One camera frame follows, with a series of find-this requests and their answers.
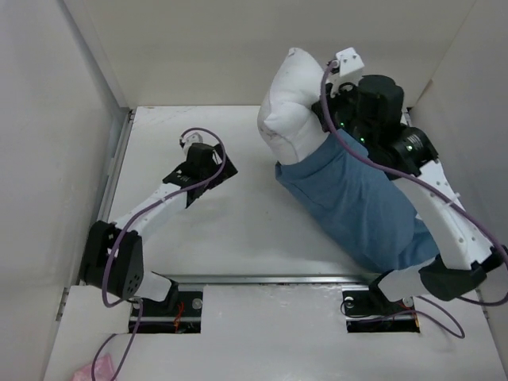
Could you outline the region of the white pillow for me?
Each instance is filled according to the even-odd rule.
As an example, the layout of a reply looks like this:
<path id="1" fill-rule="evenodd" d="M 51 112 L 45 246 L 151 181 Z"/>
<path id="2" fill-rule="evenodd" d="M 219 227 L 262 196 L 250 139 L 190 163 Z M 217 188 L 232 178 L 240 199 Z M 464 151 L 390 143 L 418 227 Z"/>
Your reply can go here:
<path id="1" fill-rule="evenodd" d="M 303 161 L 328 137 L 311 109 L 319 100 L 322 75 L 311 54 L 291 48 L 262 101 L 258 131 L 282 165 Z"/>

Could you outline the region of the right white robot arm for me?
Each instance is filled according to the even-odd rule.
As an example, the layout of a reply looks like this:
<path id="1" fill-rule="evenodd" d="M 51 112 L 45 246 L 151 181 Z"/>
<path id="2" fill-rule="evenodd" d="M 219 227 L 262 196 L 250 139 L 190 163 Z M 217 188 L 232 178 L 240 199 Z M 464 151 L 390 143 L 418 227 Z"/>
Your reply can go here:
<path id="1" fill-rule="evenodd" d="M 403 122 L 403 99 L 403 89 L 385 75 L 354 75 L 348 82 L 332 69 L 312 107 L 354 163 L 403 193 L 437 246 L 429 259 L 403 269 L 391 265 L 370 283 L 368 304 L 379 313 L 405 297 L 465 300 L 507 263 L 506 248 L 465 211 L 430 139 Z"/>

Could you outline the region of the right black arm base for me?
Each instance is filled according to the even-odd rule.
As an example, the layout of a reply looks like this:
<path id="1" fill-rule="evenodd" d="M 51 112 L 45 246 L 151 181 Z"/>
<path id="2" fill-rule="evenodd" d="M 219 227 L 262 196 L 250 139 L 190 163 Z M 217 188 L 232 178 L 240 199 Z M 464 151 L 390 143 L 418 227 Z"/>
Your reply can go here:
<path id="1" fill-rule="evenodd" d="M 341 313 L 348 333 L 420 333 L 414 300 L 390 302 L 368 289 L 342 291 Z"/>

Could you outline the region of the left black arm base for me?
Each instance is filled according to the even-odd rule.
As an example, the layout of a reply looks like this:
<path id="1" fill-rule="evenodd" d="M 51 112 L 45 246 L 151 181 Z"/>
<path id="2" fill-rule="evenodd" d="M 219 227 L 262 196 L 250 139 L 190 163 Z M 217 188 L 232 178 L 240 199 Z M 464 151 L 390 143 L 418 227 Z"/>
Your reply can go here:
<path id="1" fill-rule="evenodd" d="M 143 312 L 131 309 L 128 330 L 134 331 L 140 316 L 138 333 L 145 334 L 197 334 L 202 328 L 203 288 L 183 286 L 170 306 L 145 299 Z"/>

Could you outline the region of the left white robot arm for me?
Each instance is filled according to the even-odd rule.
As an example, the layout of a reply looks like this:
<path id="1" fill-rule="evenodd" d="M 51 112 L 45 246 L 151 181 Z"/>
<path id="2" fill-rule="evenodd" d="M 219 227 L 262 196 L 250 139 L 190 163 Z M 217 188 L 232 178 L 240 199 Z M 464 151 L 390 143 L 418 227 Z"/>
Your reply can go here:
<path id="1" fill-rule="evenodd" d="M 89 230 L 79 279 L 122 301 L 139 299 L 162 315 L 178 303 L 178 283 L 144 269 L 144 243 L 177 213 L 237 174 L 222 144 L 194 142 L 185 160 L 141 204 L 115 221 Z"/>

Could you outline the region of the blue pillowcase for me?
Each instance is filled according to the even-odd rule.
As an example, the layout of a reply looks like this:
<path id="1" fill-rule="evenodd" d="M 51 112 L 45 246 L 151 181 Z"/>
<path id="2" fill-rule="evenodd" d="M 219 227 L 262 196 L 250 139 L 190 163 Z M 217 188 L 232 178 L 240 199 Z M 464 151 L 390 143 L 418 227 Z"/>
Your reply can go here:
<path id="1" fill-rule="evenodd" d="M 439 249 L 409 199 L 385 173 L 350 155 L 328 136 L 316 152 L 275 177 L 321 229 L 371 272 L 432 260 Z"/>

